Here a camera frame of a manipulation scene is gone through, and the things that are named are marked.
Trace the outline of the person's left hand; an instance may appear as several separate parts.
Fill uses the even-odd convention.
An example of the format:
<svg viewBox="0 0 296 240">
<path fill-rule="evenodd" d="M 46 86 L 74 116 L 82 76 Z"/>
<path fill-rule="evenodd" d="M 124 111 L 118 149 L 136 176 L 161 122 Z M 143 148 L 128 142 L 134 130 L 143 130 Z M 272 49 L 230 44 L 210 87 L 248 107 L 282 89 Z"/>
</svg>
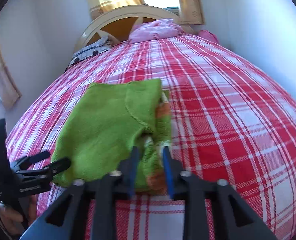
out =
<svg viewBox="0 0 296 240">
<path fill-rule="evenodd" d="M 37 198 L 36 195 L 30 196 L 28 206 L 28 225 L 31 225 L 37 218 Z M 8 205 L 0 204 L 0 226 L 10 239 L 21 235 L 17 223 L 23 222 L 23 216 Z"/>
</svg>

